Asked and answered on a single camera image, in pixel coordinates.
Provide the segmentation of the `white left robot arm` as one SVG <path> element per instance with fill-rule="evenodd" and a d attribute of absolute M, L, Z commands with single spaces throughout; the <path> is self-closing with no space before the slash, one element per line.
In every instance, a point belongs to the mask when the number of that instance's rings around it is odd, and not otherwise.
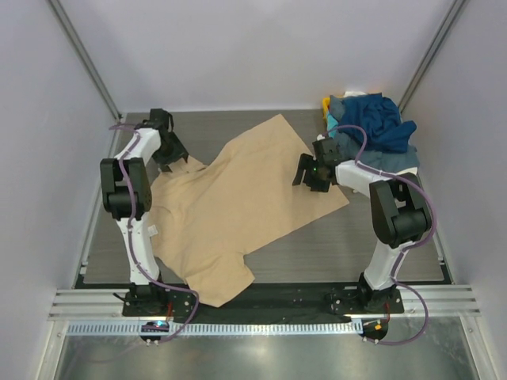
<path fill-rule="evenodd" d="M 130 265 L 128 292 L 115 296 L 124 304 L 124 316 L 155 316 L 168 310 L 179 293 L 191 298 L 193 292 L 162 282 L 149 231 L 153 196 L 147 163 L 168 165 L 186 159 L 188 152 L 166 122 L 144 120 L 111 128 L 132 133 L 121 152 L 100 163 L 104 209 L 120 229 Z"/>

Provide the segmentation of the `grey-blue t-shirt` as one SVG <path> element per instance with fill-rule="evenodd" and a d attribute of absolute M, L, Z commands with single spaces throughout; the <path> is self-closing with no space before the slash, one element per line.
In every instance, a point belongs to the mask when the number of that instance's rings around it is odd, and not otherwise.
<path fill-rule="evenodd" d="M 339 122 L 339 119 L 345 112 L 345 106 L 340 104 L 339 101 L 337 105 L 331 106 L 330 111 L 331 115 Z M 360 143 L 343 131 L 337 131 L 333 139 L 345 160 L 354 159 L 360 151 Z M 420 165 L 417 157 L 417 149 L 411 145 L 407 147 L 407 152 L 405 153 L 366 150 L 361 154 L 360 160 L 365 165 L 391 173 L 412 172 L 416 174 Z"/>

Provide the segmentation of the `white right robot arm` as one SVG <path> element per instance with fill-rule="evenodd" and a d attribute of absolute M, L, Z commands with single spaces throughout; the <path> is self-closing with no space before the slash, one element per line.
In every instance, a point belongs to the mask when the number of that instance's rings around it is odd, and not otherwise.
<path fill-rule="evenodd" d="M 396 276 L 406 254 L 433 227 L 429 201 L 417 176 L 383 172 L 354 160 L 327 165 L 301 154 L 292 184 L 305 184 L 312 192 L 328 192 L 332 184 L 340 184 L 369 198 L 377 242 L 358 279 L 354 302 L 368 312 L 383 308 L 394 297 Z"/>

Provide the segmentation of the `aluminium frame rail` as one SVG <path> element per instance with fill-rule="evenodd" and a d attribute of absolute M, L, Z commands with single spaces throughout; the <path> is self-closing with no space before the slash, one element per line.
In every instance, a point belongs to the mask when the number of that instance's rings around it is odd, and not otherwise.
<path fill-rule="evenodd" d="M 122 317 L 123 303 L 114 293 L 123 289 L 73 289 L 56 292 L 49 312 L 50 320 L 100 320 Z M 407 317 L 424 315 L 425 301 L 431 317 L 478 317 L 476 297 L 469 285 L 412 285 L 401 289 L 400 299 Z"/>

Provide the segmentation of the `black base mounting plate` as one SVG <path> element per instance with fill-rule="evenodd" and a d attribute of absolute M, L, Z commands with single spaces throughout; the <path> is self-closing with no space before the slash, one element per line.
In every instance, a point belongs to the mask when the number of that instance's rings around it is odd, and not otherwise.
<path fill-rule="evenodd" d="M 254 283 L 220 307 L 197 302 L 189 292 L 113 295 L 125 317 L 161 317 L 183 323 L 215 325 L 296 325 L 345 321 L 352 315 L 403 314 L 399 290 L 369 306 L 360 303 L 355 283 Z"/>

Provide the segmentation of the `yellow plastic bin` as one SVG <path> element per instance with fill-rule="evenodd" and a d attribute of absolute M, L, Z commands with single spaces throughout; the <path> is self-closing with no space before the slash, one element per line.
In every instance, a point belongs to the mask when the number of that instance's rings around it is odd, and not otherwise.
<path fill-rule="evenodd" d="M 331 114 L 331 111 L 330 111 L 330 108 L 332 105 L 337 105 L 338 102 L 340 101 L 341 99 L 337 96 L 334 96 L 334 95 L 329 95 L 327 97 L 324 97 L 322 99 L 322 114 L 323 114 L 323 119 L 326 123 L 326 114 L 329 112 Z"/>

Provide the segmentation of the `cyan t-shirt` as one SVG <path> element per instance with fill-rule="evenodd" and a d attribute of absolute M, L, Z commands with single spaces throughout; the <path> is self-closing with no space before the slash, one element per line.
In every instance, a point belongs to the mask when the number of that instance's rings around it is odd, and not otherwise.
<path fill-rule="evenodd" d="M 329 137 L 333 138 L 337 134 L 338 121 L 328 112 L 326 114 L 326 131 Z"/>

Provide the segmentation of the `beige t-shirt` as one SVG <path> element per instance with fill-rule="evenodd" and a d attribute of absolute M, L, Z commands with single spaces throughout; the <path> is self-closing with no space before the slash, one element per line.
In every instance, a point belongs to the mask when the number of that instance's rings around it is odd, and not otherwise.
<path fill-rule="evenodd" d="M 293 184 L 307 151 L 277 115 L 229 141 L 211 164 L 180 160 L 154 180 L 154 254 L 202 304 L 220 307 L 254 281 L 245 255 L 348 204 L 339 188 Z"/>

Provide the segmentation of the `dark blue t-shirt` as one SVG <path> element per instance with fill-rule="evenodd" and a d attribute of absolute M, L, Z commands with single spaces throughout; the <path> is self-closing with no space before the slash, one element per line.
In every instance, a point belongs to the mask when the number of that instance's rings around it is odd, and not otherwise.
<path fill-rule="evenodd" d="M 366 150 L 404 154 L 409 149 L 411 135 L 417 130 L 412 120 L 402 121 L 397 105 L 382 93 L 345 97 L 345 107 L 339 124 L 361 127 L 366 136 Z"/>

